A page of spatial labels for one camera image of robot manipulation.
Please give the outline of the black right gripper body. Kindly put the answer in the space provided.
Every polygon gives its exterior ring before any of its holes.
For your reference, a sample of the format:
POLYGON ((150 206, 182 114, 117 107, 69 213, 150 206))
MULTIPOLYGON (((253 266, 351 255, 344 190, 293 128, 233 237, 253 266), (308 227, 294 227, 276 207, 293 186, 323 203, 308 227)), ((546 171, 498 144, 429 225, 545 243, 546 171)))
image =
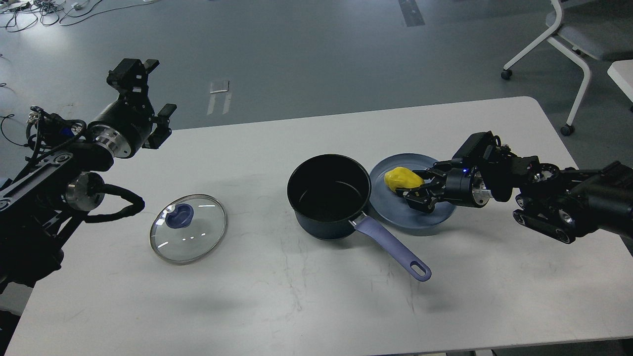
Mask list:
POLYGON ((444 187, 442 201, 456 206, 482 208, 493 198, 476 166, 450 169, 444 187))

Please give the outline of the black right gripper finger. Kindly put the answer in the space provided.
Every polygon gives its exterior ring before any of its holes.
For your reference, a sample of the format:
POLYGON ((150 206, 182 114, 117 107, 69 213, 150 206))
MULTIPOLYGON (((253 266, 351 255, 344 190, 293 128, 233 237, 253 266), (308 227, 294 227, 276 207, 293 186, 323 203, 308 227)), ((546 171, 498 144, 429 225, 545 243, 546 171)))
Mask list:
POLYGON ((445 189, 444 183, 425 183, 414 188, 397 188, 395 194, 404 198, 410 208, 431 214, 436 204, 443 201, 445 189))
POLYGON ((413 173, 421 178, 421 185, 439 184, 446 185, 448 173, 452 169, 450 160, 435 162, 431 167, 413 170, 413 173))

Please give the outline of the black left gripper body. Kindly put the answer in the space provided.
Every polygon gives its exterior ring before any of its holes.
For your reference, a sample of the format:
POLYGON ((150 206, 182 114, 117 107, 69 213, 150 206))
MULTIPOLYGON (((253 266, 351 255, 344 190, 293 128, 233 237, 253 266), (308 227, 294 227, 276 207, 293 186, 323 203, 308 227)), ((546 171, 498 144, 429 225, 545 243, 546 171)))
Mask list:
POLYGON ((153 116, 154 109, 146 94, 119 95, 88 124, 89 135, 95 140, 101 136, 113 141, 116 158, 131 158, 149 138, 153 116))

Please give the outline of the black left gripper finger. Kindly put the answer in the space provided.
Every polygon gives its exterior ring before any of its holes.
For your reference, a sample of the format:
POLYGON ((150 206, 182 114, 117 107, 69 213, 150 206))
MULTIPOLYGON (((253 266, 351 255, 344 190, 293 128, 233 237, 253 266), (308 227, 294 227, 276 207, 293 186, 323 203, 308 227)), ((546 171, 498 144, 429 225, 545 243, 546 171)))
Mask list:
POLYGON ((118 92, 118 99, 128 104, 148 104, 148 77, 160 65, 157 59, 124 58, 108 72, 106 82, 118 92))
POLYGON ((167 140, 172 129, 169 127, 170 117, 176 111, 176 104, 165 104, 158 114, 150 119, 150 123, 155 125, 156 128, 150 133, 147 140, 142 145, 145 149, 158 149, 167 140))

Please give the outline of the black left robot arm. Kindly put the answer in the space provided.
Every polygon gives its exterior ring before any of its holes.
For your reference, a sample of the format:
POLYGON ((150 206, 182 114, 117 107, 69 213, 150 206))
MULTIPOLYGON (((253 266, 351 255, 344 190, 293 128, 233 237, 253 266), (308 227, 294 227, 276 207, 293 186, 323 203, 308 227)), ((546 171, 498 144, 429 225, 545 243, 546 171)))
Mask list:
POLYGON ((82 223, 135 216, 144 200, 101 176, 116 158, 158 149, 171 135, 175 104, 160 111, 148 97, 156 59, 125 58, 107 77, 118 98, 90 123, 30 108, 26 147, 32 155, 1 183, 1 288, 33 287, 61 268, 63 246, 82 223))

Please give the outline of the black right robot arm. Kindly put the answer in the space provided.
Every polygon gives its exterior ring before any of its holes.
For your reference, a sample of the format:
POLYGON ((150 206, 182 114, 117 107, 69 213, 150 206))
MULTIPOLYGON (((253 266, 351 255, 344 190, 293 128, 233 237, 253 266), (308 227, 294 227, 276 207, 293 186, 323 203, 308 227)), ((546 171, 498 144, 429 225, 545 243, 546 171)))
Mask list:
POLYGON ((424 213, 436 204, 482 208, 489 200, 518 204, 521 226, 570 245, 599 229, 632 236, 632 169, 619 161, 602 169, 561 169, 538 156, 518 156, 492 132, 472 134, 452 159, 414 173, 421 185, 394 190, 424 213))

